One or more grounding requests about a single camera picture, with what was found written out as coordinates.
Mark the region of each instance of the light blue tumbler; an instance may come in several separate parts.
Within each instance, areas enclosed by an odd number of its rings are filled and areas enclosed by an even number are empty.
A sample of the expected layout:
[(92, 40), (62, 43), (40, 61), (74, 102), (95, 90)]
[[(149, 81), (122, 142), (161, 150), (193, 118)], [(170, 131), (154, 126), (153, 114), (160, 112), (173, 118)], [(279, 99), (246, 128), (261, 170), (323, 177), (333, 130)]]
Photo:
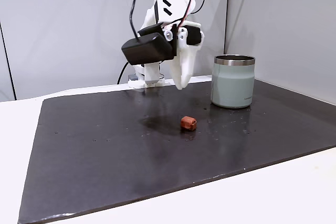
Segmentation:
[(211, 101), (230, 109), (252, 103), (255, 58), (242, 55), (215, 57), (212, 73)]

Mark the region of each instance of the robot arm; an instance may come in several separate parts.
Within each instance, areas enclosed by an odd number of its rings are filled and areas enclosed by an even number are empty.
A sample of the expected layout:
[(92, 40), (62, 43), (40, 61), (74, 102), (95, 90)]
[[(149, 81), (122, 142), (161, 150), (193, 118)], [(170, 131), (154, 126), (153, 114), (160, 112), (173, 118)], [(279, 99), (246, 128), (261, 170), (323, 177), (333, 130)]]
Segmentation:
[(126, 58), (144, 87), (161, 85), (159, 63), (163, 60), (169, 63), (176, 87), (187, 86), (204, 40), (201, 25), (185, 21), (185, 14), (190, 14), (195, 5), (195, 0), (154, 0), (140, 37), (123, 45)]

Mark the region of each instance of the white panel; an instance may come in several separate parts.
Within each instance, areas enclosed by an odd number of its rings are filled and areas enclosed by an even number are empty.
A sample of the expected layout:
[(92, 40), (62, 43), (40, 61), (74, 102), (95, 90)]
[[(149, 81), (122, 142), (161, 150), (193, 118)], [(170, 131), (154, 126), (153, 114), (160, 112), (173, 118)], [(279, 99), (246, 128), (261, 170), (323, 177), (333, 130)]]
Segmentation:
[(0, 33), (0, 102), (14, 100), (12, 83), (8, 71), (5, 48)]
[[(133, 0), (0, 0), (7, 53), (18, 99), (71, 88), (115, 84), (126, 62), (121, 46), (132, 38)], [(223, 52), (227, 0), (206, 0), (189, 20), (205, 33), (195, 74), (211, 73)], [(137, 0), (134, 25), (140, 29), (153, 0)], [(162, 72), (170, 78), (167, 64)], [(134, 73), (128, 66), (122, 78)]]
[(256, 78), (336, 104), (336, 0), (228, 0), (226, 50)]

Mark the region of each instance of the stainless steel rim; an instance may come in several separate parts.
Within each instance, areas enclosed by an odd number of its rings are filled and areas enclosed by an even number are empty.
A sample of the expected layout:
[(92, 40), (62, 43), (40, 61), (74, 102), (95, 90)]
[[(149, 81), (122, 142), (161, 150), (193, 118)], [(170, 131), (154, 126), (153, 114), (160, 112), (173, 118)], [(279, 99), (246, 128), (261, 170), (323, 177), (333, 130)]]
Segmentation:
[(228, 66), (249, 66), (253, 65), (256, 59), (246, 55), (219, 55), (215, 57), (215, 63)]

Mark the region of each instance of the black mat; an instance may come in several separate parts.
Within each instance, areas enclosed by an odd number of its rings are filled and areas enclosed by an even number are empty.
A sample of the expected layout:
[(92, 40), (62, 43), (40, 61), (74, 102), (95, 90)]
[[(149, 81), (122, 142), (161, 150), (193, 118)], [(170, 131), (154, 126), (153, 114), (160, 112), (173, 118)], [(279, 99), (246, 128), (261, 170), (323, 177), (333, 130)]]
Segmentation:
[[(210, 91), (204, 82), (45, 100), (19, 223), (121, 206), (336, 145), (336, 106), (256, 81), (251, 107), (227, 110), (210, 104)], [(185, 115), (197, 119), (195, 132), (180, 131)]]

